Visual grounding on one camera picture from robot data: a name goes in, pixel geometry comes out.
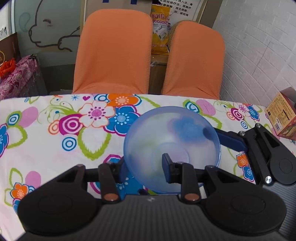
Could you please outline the blue translucent plastic bowl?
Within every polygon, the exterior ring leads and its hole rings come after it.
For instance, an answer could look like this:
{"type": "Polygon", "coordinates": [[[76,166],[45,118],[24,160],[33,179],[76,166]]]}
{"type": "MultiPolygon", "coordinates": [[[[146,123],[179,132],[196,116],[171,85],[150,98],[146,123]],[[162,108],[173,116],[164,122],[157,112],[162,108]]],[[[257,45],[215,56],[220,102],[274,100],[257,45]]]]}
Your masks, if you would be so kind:
{"type": "Polygon", "coordinates": [[[166,182],[162,155],[196,169],[218,166],[221,145],[213,126],[200,114],[177,106],[149,110],[128,130],[123,157],[136,180],[158,194],[180,193],[180,184],[166,182]]]}

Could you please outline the orange chair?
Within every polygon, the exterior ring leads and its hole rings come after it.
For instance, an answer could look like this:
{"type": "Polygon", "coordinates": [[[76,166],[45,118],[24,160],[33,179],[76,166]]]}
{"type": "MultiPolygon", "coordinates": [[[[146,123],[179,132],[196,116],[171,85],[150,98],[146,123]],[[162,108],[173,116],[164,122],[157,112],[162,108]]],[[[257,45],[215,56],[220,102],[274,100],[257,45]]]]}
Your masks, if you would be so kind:
{"type": "Polygon", "coordinates": [[[173,27],[162,94],[219,99],[225,57],[221,34],[193,21],[173,27]]]}
{"type": "Polygon", "coordinates": [[[149,92],[152,19],[131,9],[100,9],[83,27],[73,93],[149,92]]]}

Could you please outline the yellow snack bag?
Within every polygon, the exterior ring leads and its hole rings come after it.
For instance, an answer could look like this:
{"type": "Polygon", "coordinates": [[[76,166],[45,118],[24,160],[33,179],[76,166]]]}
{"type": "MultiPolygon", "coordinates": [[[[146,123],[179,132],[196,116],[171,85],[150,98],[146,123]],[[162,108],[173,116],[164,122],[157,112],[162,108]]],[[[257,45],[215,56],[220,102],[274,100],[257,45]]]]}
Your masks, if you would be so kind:
{"type": "Polygon", "coordinates": [[[153,4],[151,8],[152,30],[152,54],[167,55],[169,40],[169,21],[173,9],[168,6],[153,4]]]}

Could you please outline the chinese text poster board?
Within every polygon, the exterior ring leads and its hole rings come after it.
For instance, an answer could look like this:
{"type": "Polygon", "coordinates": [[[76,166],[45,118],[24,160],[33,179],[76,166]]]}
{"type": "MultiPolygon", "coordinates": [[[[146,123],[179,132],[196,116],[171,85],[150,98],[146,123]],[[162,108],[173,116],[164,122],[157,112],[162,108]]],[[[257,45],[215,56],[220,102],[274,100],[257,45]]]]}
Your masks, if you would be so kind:
{"type": "Polygon", "coordinates": [[[152,1],[153,4],[165,6],[171,8],[171,17],[169,23],[171,25],[188,20],[197,21],[198,15],[201,12],[202,7],[206,3],[203,0],[159,0],[152,1]]]}

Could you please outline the red orange object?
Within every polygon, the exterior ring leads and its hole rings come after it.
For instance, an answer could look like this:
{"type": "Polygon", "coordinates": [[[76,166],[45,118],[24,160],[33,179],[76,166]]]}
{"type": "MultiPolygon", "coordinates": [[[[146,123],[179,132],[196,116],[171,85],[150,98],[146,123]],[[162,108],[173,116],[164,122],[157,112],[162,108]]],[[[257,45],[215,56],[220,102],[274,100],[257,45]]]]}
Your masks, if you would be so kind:
{"type": "Polygon", "coordinates": [[[16,61],[14,58],[12,58],[11,60],[5,61],[0,67],[1,79],[5,78],[8,75],[10,75],[11,73],[13,73],[15,68],[16,68],[16,61]]]}

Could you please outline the purple floral fabric bag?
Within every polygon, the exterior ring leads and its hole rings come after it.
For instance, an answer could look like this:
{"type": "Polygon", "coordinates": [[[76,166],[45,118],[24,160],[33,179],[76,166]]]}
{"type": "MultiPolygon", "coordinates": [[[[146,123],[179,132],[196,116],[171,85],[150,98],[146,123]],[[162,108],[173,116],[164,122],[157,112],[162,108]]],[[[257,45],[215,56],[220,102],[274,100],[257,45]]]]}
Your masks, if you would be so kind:
{"type": "Polygon", "coordinates": [[[15,70],[1,80],[1,100],[48,94],[36,55],[23,57],[15,70]]]}

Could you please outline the red cracker box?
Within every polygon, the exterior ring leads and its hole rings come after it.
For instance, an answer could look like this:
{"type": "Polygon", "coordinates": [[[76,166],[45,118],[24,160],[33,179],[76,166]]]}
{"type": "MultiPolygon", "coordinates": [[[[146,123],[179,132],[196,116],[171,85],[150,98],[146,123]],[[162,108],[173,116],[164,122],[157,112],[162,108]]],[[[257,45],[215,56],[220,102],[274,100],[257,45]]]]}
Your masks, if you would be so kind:
{"type": "Polygon", "coordinates": [[[277,136],[295,141],[296,92],[292,87],[281,90],[265,109],[277,136]]]}

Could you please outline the right orange chair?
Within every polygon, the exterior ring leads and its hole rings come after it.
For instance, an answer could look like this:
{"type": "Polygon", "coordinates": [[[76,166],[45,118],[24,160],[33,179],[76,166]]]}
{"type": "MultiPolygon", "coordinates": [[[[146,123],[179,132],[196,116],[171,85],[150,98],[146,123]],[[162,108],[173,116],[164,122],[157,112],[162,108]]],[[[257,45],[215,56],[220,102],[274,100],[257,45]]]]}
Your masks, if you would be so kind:
{"type": "Polygon", "coordinates": [[[193,21],[173,27],[162,94],[219,99],[225,57],[221,34],[193,21]]]}

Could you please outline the brown paper bag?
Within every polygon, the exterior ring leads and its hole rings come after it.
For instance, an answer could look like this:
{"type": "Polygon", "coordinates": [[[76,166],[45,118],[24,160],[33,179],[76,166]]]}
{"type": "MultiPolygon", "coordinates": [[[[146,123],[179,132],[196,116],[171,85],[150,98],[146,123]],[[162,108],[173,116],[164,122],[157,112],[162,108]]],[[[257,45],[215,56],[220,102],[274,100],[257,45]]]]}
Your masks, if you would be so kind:
{"type": "Polygon", "coordinates": [[[0,41],[0,65],[13,58],[16,63],[21,60],[17,33],[7,36],[0,41]]]}

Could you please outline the left orange chair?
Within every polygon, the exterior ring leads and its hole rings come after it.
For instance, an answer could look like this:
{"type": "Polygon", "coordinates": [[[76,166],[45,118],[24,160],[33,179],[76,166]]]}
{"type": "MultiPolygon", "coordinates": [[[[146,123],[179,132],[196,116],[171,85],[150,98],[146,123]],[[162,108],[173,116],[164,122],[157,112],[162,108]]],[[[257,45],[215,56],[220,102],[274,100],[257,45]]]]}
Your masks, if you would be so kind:
{"type": "Polygon", "coordinates": [[[73,93],[149,92],[152,19],[131,9],[100,9],[83,27],[73,93]]]}

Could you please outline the frosted glass cat door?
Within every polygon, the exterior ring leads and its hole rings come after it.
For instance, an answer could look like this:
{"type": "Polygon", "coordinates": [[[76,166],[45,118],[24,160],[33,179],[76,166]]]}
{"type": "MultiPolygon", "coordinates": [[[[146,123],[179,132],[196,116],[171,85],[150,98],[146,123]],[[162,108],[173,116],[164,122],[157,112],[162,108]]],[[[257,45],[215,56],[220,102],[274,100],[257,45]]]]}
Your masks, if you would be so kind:
{"type": "Polygon", "coordinates": [[[74,64],[80,13],[81,1],[12,1],[21,55],[36,54],[42,67],[74,64]]]}

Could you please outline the floral tablecloth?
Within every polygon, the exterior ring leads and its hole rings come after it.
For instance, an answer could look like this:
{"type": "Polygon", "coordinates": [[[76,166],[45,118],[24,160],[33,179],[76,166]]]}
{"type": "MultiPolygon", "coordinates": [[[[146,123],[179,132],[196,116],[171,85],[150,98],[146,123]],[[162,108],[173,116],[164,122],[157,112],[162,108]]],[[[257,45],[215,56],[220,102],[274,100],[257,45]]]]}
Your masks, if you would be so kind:
{"type": "Polygon", "coordinates": [[[158,194],[115,163],[131,125],[177,106],[213,128],[258,123],[279,138],[264,107],[181,96],[52,95],[1,101],[1,240],[295,240],[295,184],[257,185],[245,152],[221,145],[218,166],[182,163],[180,193],[158,194]]]}

